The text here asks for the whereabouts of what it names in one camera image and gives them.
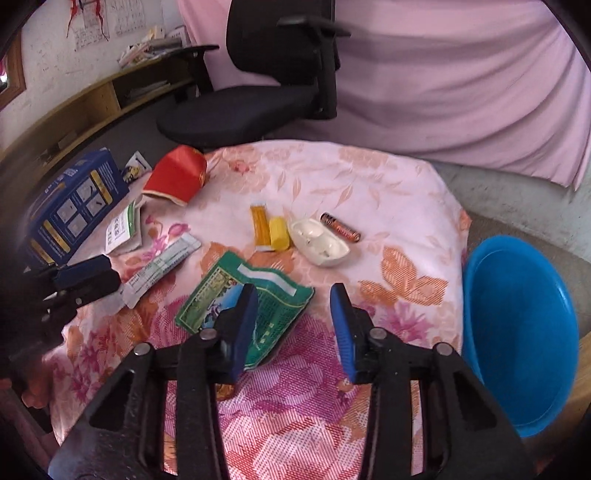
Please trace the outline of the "yellow cylindrical cap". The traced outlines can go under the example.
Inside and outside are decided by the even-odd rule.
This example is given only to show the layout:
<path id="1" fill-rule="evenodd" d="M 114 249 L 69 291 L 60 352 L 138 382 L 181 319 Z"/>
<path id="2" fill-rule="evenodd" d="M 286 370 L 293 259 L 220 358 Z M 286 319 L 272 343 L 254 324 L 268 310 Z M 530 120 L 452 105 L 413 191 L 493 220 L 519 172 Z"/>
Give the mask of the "yellow cylindrical cap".
<path id="1" fill-rule="evenodd" d="M 290 248 L 290 234 L 288 234 L 287 221 L 283 217 L 270 218 L 270 246 L 274 251 L 287 251 Z"/>

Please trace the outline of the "white green medicine box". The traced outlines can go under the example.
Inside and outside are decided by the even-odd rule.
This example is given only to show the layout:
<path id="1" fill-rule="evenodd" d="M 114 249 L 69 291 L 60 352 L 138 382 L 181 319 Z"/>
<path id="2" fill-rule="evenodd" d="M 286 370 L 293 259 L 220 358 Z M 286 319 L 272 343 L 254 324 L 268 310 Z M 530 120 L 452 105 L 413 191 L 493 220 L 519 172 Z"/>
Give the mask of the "white green medicine box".
<path id="1" fill-rule="evenodd" d="M 144 199 L 131 201 L 107 226 L 105 254 L 119 256 L 138 249 L 142 245 L 141 208 Z"/>

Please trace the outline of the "pink hanging sheet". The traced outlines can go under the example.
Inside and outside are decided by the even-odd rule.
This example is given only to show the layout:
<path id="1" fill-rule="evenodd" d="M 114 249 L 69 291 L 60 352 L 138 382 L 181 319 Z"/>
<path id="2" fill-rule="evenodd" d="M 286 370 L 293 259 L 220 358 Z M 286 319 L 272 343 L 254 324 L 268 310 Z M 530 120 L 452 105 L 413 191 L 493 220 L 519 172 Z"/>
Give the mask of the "pink hanging sheet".
<path id="1" fill-rule="evenodd" d="M 540 1 L 339 1 L 338 115 L 281 138 L 582 183 L 590 70 Z"/>

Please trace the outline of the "blue cardboard box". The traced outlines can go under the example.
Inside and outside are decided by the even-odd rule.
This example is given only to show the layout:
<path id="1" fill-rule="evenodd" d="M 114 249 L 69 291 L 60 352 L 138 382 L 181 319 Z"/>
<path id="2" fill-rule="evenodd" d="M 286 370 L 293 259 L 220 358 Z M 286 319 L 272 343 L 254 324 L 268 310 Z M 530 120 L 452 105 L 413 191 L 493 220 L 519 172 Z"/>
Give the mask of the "blue cardboard box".
<path id="1" fill-rule="evenodd" d="M 50 183 L 26 216 L 21 250 L 30 268 L 64 265 L 128 193 L 111 152 L 85 154 Z"/>

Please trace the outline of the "brown battery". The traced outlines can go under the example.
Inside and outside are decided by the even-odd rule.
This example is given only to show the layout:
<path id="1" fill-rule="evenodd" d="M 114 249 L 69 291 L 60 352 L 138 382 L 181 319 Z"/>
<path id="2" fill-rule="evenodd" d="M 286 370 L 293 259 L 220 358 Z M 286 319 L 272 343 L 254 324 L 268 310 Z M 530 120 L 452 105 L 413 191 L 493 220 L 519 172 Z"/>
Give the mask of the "brown battery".
<path id="1" fill-rule="evenodd" d="M 351 243 L 359 243 L 361 241 L 361 233 L 349 227 L 344 222 L 335 218 L 328 212 L 322 213 L 321 222 L 325 227 L 337 234 L 342 239 Z"/>

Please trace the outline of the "small yellow picture card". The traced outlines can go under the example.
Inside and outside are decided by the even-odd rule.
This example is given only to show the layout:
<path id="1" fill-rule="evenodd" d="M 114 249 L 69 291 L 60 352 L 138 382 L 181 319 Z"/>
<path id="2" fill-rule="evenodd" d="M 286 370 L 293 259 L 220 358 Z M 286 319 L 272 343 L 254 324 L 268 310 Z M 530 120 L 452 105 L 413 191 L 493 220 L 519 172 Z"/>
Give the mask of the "small yellow picture card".
<path id="1" fill-rule="evenodd" d="M 151 171 L 152 167 L 144 156 L 139 151 L 135 151 L 122 168 L 121 176 L 123 181 L 129 185 Z"/>

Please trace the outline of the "black office chair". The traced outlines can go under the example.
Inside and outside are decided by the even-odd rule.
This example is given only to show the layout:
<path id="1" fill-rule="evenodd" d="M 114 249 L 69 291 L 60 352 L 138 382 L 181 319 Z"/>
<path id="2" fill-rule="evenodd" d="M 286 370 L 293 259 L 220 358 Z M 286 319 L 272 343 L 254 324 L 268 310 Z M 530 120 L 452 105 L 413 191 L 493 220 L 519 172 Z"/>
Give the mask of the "black office chair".
<path id="1" fill-rule="evenodd" d="M 205 63 L 215 46 L 189 47 L 183 56 L 197 97 L 159 117 L 157 128 L 171 141 L 209 151 L 259 141 L 298 119 L 335 119 L 337 41 L 346 37 L 332 1 L 233 1 L 224 49 L 237 71 L 263 84 L 216 89 Z"/>

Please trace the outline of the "stack of books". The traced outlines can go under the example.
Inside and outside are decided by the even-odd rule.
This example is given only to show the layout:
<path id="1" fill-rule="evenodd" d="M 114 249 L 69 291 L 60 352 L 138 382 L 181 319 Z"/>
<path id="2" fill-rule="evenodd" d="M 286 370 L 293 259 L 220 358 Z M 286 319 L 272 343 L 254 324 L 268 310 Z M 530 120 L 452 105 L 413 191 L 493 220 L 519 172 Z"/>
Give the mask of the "stack of books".
<path id="1" fill-rule="evenodd" d="M 119 57 L 117 63 L 121 69 L 156 59 L 189 45 L 184 25 L 166 32 L 162 26 L 156 25 L 148 30 L 142 40 L 129 46 Z"/>

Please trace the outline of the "white earbud case half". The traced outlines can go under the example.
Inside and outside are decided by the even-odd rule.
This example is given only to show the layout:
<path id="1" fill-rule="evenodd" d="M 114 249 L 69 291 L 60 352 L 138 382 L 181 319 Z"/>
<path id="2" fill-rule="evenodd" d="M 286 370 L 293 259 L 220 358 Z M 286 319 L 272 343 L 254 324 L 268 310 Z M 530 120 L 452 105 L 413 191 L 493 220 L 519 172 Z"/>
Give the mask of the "white earbud case half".
<path id="1" fill-rule="evenodd" d="M 313 218 L 294 220 L 287 225 L 295 248 L 318 267 L 334 267 L 349 257 L 348 244 Z"/>

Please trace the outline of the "blue plastic bucket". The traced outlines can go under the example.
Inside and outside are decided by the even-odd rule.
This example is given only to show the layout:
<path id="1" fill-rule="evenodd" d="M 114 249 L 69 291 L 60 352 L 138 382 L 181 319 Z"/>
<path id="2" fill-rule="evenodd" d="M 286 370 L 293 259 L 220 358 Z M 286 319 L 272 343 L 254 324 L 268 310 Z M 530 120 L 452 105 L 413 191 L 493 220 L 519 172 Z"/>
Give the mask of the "blue plastic bucket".
<path id="1" fill-rule="evenodd" d="M 534 246 L 499 235 L 463 272 L 462 356 L 523 438 L 559 416 L 575 382 L 579 330 L 562 277 Z"/>

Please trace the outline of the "orange ointment tube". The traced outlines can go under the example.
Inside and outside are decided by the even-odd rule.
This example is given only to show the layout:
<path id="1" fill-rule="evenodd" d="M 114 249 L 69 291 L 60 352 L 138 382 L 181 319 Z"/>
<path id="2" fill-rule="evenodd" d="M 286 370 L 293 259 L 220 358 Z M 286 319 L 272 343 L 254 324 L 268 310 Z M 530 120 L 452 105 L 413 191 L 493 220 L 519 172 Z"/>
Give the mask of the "orange ointment tube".
<path id="1" fill-rule="evenodd" d="M 270 241 L 270 226 L 266 216 L 266 206 L 260 203 L 250 205 L 256 251 L 268 252 L 273 250 Z"/>

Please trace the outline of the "wooden shelf desk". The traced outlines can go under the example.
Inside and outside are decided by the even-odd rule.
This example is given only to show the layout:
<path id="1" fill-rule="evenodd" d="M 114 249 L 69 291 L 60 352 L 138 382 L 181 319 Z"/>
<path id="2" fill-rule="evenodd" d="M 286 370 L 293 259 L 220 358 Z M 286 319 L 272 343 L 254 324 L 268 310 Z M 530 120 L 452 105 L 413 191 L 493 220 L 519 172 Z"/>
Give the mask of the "wooden shelf desk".
<path id="1" fill-rule="evenodd" d="M 194 84 L 181 50 L 123 70 L 62 102 L 1 155 L 1 179 L 39 181 L 97 136 L 139 110 Z"/>

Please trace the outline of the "red hanging tassel ornament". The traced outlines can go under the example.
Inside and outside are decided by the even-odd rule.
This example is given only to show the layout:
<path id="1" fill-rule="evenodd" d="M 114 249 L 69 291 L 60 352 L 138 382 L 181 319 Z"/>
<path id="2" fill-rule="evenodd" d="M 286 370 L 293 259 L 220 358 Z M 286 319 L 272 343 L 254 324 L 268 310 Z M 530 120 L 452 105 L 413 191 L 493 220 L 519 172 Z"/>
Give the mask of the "red hanging tassel ornament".
<path id="1" fill-rule="evenodd" d="M 98 32 L 100 38 L 108 39 L 105 29 L 105 7 L 104 2 L 100 0 L 71 0 L 69 2 L 69 19 L 66 29 L 66 35 L 69 35 L 73 20 L 81 15 L 86 33 L 91 29 Z"/>

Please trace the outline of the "long white sachet strip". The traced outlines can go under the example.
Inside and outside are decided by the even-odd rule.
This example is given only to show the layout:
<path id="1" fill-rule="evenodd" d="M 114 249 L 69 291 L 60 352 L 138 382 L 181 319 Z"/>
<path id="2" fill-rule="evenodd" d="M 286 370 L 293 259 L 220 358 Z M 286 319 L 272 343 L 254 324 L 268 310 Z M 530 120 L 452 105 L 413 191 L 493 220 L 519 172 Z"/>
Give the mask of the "long white sachet strip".
<path id="1" fill-rule="evenodd" d="M 123 304 L 134 308 L 144 294 L 200 247 L 197 238 L 182 234 L 123 285 L 120 293 Z"/>

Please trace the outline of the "green printed sachet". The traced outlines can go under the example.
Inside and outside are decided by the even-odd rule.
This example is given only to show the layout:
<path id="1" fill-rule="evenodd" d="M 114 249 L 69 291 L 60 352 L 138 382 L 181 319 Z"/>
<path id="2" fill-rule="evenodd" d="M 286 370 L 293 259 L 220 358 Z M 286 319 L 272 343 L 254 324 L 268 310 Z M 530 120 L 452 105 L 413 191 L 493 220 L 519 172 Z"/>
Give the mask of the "green printed sachet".
<path id="1" fill-rule="evenodd" d="M 253 266 L 227 251 L 189 295 L 175 323 L 190 334 L 214 327 L 222 311 L 235 307 L 245 284 L 256 286 L 259 294 L 256 327 L 245 362 L 245 369 L 252 370 L 266 360 L 304 312 L 315 295 L 314 288 L 294 282 L 280 270 Z"/>

